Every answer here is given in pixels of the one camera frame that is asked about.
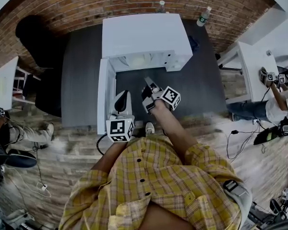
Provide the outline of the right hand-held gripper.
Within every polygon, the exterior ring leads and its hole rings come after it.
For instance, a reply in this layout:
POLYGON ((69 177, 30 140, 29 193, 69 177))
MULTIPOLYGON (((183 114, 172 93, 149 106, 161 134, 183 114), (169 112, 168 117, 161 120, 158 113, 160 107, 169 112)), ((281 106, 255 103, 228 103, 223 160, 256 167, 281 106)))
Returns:
POLYGON ((146 77, 144 80, 147 86, 143 89, 141 97, 143 100, 142 105, 147 113, 150 113, 150 110, 155 107, 157 100, 162 100, 171 111, 176 109, 180 103, 180 94, 178 92, 169 86, 163 90, 150 77, 146 77))

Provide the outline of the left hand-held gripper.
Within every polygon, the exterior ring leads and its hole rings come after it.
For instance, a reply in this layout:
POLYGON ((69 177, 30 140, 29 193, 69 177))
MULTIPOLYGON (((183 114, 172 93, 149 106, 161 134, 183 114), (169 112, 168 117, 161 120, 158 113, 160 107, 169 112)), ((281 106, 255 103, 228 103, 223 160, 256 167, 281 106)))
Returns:
POLYGON ((106 119, 107 136, 112 142, 129 142, 135 129, 134 115, 132 114, 131 93, 124 90, 119 93, 119 101, 127 101, 123 111, 115 108, 106 119))

